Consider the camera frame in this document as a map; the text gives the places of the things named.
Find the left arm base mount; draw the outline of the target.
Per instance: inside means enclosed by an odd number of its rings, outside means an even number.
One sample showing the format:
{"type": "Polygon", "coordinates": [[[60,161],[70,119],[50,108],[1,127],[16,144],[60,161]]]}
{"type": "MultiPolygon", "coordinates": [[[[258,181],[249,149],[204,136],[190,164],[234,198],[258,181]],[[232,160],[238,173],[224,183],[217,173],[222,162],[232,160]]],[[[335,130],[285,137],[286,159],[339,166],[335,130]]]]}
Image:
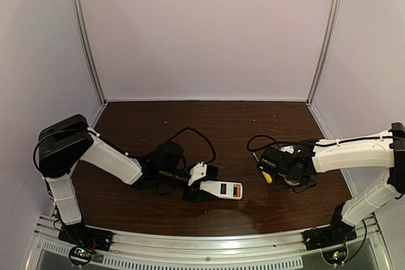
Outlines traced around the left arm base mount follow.
{"type": "Polygon", "coordinates": [[[87,226],[62,226],[58,235],[59,240],[73,245],[68,251],[68,260],[78,268],[89,265],[99,252],[108,252],[112,238],[111,231],[87,226]]]}

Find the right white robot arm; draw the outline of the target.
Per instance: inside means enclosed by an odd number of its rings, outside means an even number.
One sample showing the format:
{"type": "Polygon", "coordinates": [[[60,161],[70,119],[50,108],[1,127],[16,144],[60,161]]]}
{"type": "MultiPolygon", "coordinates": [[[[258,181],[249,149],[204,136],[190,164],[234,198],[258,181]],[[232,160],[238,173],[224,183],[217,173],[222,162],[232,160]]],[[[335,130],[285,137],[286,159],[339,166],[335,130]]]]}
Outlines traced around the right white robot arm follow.
{"type": "Polygon", "coordinates": [[[351,168],[384,168],[384,172],[355,198],[338,207],[330,227],[351,231],[367,215],[388,201],[404,195],[404,125],[393,123],[390,129],[365,137],[272,142],[262,148],[257,168],[280,176],[287,183],[306,186],[318,173],[351,168]]]}

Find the white remote control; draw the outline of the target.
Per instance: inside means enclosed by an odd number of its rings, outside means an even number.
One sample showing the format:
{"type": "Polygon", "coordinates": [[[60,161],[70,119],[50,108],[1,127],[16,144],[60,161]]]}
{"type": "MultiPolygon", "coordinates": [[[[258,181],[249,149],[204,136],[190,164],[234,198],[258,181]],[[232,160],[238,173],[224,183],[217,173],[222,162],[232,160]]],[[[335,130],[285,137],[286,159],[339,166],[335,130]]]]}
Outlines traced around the white remote control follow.
{"type": "Polygon", "coordinates": [[[235,199],[233,197],[234,185],[242,185],[242,184],[231,181],[202,181],[200,184],[200,189],[213,194],[215,197],[219,199],[241,200],[242,198],[235,199]]]}

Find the yellow handled screwdriver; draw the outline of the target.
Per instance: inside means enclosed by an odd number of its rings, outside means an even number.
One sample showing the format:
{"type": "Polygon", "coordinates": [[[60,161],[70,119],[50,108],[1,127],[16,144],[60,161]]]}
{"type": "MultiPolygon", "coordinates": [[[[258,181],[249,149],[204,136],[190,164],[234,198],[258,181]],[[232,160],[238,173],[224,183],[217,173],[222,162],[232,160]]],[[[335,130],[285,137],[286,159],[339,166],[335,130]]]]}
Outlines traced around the yellow handled screwdriver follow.
{"type": "MultiPolygon", "coordinates": [[[[254,156],[256,162],[258,163],[258,162],[259,162],[259,158],[258,158],[258,156],[256,155],[255,152],[253,152],[253,156],[254,156]]],[[[265,181],[267,182],[267,184],[272,184],[272,183],[273,183],[273,178],[272,178],[268,173],[266,173],[266,172],[264,172],[264,171],[261,171],[261,174],[263,175],[263,178],[265,179],[265,181]]]]}

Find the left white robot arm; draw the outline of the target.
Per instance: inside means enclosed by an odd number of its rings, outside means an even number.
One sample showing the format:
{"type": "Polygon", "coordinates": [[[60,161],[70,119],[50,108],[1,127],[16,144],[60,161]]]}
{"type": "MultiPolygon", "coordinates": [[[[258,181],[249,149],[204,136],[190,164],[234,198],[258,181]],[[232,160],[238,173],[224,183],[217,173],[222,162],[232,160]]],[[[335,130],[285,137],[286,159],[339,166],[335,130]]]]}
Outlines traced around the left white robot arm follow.
{"type": "Polygon", "coordinates": [[[195,197],[200,183],[217,180],[215,160],[213,144],[195,128],[185,127],[151,152],[135,156],[102,137],[81,114],[43,129],[33,151],[34,166],[56,205],[62,230],[76,242],[82,242],[89,234],[72,182],[72,173],[80,163],[101,169],[136,190],[157,190],[160,185],[168,185],[190,191],[195,197]],[[195,133],[208,144],[208,161],[187,164],[184,148],[176,142],[185,132],[195,133]]]}

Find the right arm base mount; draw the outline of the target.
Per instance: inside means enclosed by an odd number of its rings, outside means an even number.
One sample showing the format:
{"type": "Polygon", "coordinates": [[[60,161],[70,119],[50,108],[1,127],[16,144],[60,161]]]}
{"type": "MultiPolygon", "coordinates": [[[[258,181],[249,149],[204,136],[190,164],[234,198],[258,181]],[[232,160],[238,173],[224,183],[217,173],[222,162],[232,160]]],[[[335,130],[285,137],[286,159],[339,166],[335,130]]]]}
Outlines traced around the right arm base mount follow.
{"type": "Polygon", "coordinates": [[[342,266],[349,260],[348,241],[355,240],[354,230],[345,231],[332,225],[311,228],[302,233],[307,251],[320,250],[323,260],[331,266],[342,266]]]}

